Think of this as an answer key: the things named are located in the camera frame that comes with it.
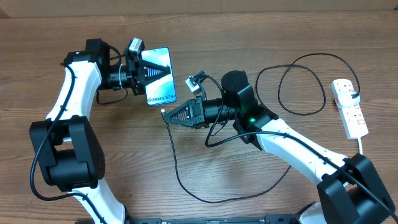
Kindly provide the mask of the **Samsung Galaxy smartphone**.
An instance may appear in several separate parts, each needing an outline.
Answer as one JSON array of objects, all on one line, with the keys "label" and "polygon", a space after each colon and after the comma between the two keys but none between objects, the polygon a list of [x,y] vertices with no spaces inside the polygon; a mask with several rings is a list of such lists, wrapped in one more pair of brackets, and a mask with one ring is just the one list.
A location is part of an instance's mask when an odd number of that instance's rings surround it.
[{"label": "Samsung Galaxy smartphone", "polygon": [[144,84],[150,106],[173,103],[177,100],[174,75],[168,47],[145,50]]}]

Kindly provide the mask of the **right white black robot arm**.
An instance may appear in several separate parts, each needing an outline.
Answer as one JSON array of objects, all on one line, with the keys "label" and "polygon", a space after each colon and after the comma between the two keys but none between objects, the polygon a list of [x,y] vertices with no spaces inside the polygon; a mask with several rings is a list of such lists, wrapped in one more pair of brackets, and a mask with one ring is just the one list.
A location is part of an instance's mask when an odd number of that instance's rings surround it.
[{"label": "right white black robot arm", "polygon": [[382,223],[397,218],[395,206],[372,162],[362,154],[349,158],[330,151],[294,131],[254,96],[246,72],[226,73],[218,84],[221,98],[208,100],[200,72],[186,83],[196,94],[170,112],[161,111],[167,125],[213,129],[233,122],[246,144],[271,153],[299,171],[316,186],[320,201],[294,215],[291,223]]}]

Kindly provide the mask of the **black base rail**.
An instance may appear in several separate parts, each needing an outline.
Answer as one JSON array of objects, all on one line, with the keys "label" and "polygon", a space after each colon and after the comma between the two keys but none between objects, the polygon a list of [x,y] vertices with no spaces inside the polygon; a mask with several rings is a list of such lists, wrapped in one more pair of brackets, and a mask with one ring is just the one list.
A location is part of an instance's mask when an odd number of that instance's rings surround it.
[{"label": "black base rail", "polygon": [[299,216],[294,214],[265,215],[264,217],[211,218],[211,219],[171,219],[128,218],[127,224],[299,224]]}]

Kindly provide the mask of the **white USB charger plug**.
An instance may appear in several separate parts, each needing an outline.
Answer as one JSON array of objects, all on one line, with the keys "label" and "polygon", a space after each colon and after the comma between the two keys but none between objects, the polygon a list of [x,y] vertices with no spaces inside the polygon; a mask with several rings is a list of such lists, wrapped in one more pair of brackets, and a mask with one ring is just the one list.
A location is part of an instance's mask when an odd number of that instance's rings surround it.
[{"label": "white USB charger plug", "polygon": [[360,95],[355,91],[341,91],[335,96],[336,105],[339,108],[358,105],[360,100]]}]

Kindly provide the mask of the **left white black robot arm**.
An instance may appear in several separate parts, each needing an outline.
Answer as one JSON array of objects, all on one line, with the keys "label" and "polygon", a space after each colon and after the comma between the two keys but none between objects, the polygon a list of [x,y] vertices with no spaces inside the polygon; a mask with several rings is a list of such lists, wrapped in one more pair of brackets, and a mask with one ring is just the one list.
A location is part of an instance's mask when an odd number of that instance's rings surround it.
[{"label": "left white black robot arm", "polygon": [[39,170],[47,185],[60,190],[60,198],[77,199],[93,223],[132,223],[104,178],[105,156],[89,122],[91,108],[101,90],[145,95],[149,105],[174,102],[170,50],[148,50],[135,38],[120,52],[101,39],[88,39],[85,49],[69,52],[62,65],[65,79],[54,107],[29,129],[35,151],[31,191],[38,194],[34,174]]}]

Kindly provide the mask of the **white power strip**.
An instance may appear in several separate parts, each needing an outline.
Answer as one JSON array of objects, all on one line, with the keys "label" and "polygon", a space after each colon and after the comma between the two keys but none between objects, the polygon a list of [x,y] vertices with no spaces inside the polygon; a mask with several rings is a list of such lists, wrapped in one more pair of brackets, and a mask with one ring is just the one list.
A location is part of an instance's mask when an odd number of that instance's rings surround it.
[{"label": "white power strip", "polygon": [[[334,100],[341,91],[355,91],[352,82],[348,79],[333,80],[331,90]],[[338,111],[348,139],[359,139],[369,133],[359,104],[347,108],[338,107]]]}]

